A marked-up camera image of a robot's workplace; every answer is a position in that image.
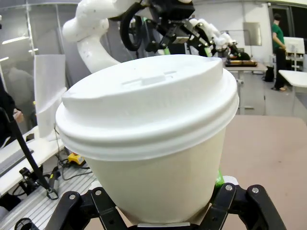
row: fluorescent light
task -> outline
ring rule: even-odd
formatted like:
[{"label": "fluorescent light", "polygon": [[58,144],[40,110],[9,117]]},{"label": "fluorescent light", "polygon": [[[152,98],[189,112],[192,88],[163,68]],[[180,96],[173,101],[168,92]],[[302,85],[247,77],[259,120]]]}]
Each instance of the fluorescent light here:
[{"label": "fluorescent light", "polygon": [[0,61],[5,61],[5,60],[7,60],[7,59],[9,59],[9,57],[1,58]]},{"label": "fluorescent light", "polygon": [[[38,48],[35,48],[34,51],[38,51]],[[28,52],[31,53],[32,50],[30,49]]]},{"label": "fluorescent light", "polygon": [[13,38],[13,39],[6,40],[6,41],[2,42],[2,45],[8,44],[8,43],[11,43],[11,42],[16,42],[16,41],[24,40],[24,39],[27,39],[27,38],[29,38],[29,37],[22,36],[22,37]]}]

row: yellow object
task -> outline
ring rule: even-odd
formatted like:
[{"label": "yellow object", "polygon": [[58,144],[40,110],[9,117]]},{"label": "yellow object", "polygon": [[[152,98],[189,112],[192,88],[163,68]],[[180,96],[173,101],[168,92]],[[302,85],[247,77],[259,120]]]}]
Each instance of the yellow object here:
[{"label": "yellow object", "polygon": [[80,166],[84,165],[84,163],[85,163],[84,157],[82,157],[82,156],[80,156],[80,155],[78,155],[78,154],[76,154],[76,153],[71,153],[71,154],[68,156],[67,159],[68,159],[68,162],[69,162],[69,163],[74,162],[74,163],[76,163],[76,164],[78,164],[78,165],[80,165]]}]

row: cup lid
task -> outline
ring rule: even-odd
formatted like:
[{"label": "cup lid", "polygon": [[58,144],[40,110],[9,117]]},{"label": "cup lid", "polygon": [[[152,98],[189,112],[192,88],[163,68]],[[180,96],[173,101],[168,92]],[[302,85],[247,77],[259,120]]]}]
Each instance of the cup lid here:
[{"label": "cup lid", "polygon": [[220,58],[155,56],[77,82],[64,93],[56,122],[63,143],[82,156],[144,160],[209,139],[232,120],[238,100]]}]

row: paper cup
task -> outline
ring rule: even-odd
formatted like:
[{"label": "paper cup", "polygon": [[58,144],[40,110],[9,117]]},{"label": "paper cup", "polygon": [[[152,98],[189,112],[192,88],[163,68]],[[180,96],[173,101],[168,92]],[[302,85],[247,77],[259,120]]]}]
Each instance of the paper cup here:
[{"label": "paper cup", "polygon": [[173,223],[208,205],[237,107],[236,80],[219,58],[169,55],[81,80],[56,120],[130,221]]}]

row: black pole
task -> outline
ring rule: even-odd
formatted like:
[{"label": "black pole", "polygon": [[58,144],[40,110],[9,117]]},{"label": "black pole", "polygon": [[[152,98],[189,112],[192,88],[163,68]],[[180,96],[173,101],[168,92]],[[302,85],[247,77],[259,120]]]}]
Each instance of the black pole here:
[{"label": "black pole", "polygon": [[40,171],[38,165],[36,164],[35,160],[33,159],[32,155],[31,155],[31,152],[30,152],[27,144],[25,143],[25,140],[23,138],[23,135],[21,134],[21,131],[18,127],[17,122],[15,121],[13,115],[11,115],[10,112],[9,112],[10,111],[10,103],[9,103],[9,99],[8,99],[6,93],[5,93],[4,85],[3,85],[1,78],[0,78],[0,100],[2,101],[2,104],[3,104],[3,108],[0,108],[0,110],[5,114],[8,122],[9,122],[12,134],[16,137],[21,149],[23,150],[23,152],[25,154],[25,157],[29,161],[34,173],[38,177],[40,184],[46,190],[48,190],[48,192],[51,192],[52,188],[49,186],[48,182],[43,177],[43,173]]}]

